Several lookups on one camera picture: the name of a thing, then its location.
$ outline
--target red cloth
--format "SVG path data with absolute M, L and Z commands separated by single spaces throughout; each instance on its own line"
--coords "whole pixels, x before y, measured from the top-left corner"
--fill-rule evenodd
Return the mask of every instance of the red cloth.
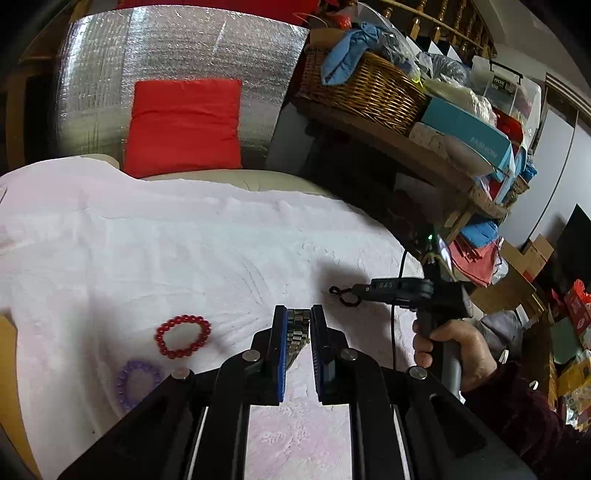
M 453 264 L 462 274 L 474 285 L 487 287 L 491 284 L 498 248 L 497 242 L 474 248 L 459 235 L 449 246 L 449 251 Z
M 241 89 L 230 79 L 137 82 L 123 171 L 141 179 L 240 168 Z
M 117 8 L 144 7 L 146 5 L 190 5 L 193 7 L 221 8 L 271 18 L 292 25 L 302 25 L 304 21 L 294 16 L 294 13 L 314 13 L 318 7 L 318 0 L 123 0 Z

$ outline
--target silver insulation foil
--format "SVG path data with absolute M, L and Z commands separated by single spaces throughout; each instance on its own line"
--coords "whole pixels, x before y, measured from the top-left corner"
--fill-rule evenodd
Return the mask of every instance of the silver insulation foil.
M 242 80 L 244 167 L 262 167 L 308 30 L 213 8 L 156 5 L 83 18 L 70 27 L 57 82 L 58 154 L 124 159 L 138 80 Z

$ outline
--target teal box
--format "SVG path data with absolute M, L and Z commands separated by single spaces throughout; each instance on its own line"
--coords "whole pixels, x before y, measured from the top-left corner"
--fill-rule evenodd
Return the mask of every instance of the teal box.
M 458 106 L 439 97 L 433 97 L 421 122 L 442 134 L 453 135 L 470 145 L 498 169 L 505 173 L 509 171 L 511 141 L 500 130 Z M 504 175 L 496 170 L 492 176 L 499 181 L 504 179 Z

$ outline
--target black monitor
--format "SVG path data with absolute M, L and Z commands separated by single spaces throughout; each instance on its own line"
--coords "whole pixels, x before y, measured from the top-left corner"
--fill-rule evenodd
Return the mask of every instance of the black monitor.
M 555 253 L 553 260 L 570 285 L 578 278 L 586 286 L 591 284 L 591 219 L 579 205 L 560 234 Z

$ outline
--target bed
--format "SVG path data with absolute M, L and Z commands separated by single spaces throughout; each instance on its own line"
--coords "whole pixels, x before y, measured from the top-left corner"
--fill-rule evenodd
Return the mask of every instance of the bed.
M 45 480 L 124 415 L 114 383 L 128 360 L 164 375 L 216 368 L 268 328 L 276 304 L 322 304 L 352 347 L 391 366 L 389 308 L 347 309 L 327 293 L 398 272 L 402 246 L 382 225 L 285 174 L 144 181 L 102 160 L 49 160 L 0 179 L 0 311 L 18 329 L 20 410 Z M 411 257 L 404 272 L 422 276 Z M 169 360 L 154 329 L 185 313 L 209 320 L 212 334 L 190 358 Z M 414 317 L 396 317 L 404 369 Z M 287 373 L 284 403 L 252 408 L 246 455 L 247 479 L 351 478 L 348 408 L 317 402 L 309 346 Z

